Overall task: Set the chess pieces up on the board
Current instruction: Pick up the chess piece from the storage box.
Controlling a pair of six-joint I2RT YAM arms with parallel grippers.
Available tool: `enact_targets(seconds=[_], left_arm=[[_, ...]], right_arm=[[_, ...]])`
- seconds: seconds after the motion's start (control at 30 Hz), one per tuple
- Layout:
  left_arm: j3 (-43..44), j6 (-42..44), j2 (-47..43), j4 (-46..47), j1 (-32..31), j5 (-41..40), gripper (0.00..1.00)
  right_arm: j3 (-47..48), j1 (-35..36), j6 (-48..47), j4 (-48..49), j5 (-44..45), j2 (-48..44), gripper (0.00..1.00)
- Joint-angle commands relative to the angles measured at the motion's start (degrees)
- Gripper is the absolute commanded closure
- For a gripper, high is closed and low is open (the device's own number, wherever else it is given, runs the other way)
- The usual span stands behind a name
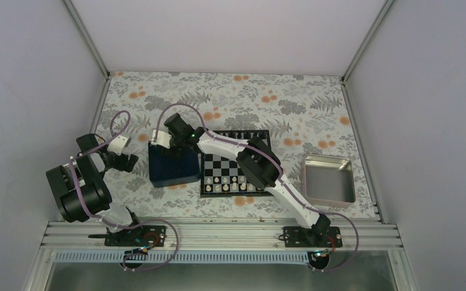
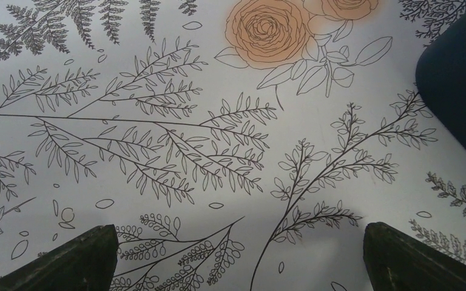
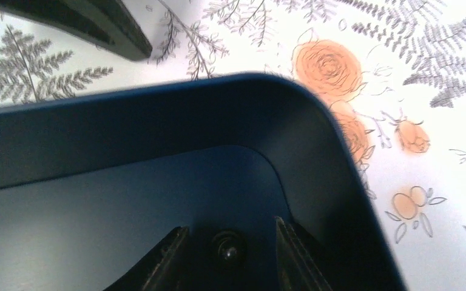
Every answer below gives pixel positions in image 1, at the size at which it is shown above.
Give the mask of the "dark blue plastic tray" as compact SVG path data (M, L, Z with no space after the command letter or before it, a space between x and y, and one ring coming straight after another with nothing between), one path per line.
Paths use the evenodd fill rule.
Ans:
M148 145L149 180L155 188L178 186L200 180L198 154L184 148L169 150L162 146Z

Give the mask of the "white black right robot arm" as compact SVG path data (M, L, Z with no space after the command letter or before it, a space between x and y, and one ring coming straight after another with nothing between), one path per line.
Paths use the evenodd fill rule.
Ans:
M218 135L205 127L195 129L178 113L170 116L164 126L168 130L169 142L162 142L162 146L170 149L187 147L202 154L234 160L249 183L269 192L291 211L310 246L318 247L327 240L331 221L304 202L302 195L283 173L279 159L262 139L256 136L235 139Z

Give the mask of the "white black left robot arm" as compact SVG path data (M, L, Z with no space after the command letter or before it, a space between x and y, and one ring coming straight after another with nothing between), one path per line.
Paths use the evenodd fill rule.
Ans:
M104 182L110 170L132 172L137 155L124 153L130 138L118 136L110 143L99 143L98 135L89 133L76 138L79 153L67 164L46 171L46 178L62 218L67 222L94 219L107 226L108 231L120 232L131 246L144 239L144 228L133 211L113 202Z

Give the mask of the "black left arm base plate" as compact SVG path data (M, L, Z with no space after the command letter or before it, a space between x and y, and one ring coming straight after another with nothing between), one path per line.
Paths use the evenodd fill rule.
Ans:
M105 246L117 247L163 247L166 237L165 226L141 226L131 230L120 230L105 234L92 234L88 238L104 239Z

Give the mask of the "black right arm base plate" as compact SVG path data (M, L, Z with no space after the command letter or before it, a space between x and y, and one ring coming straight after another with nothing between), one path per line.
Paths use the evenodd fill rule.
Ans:
M329 227L319 233L299 226L286 226L278 239L287 248L304 247L343 247L342 235L338 227Z

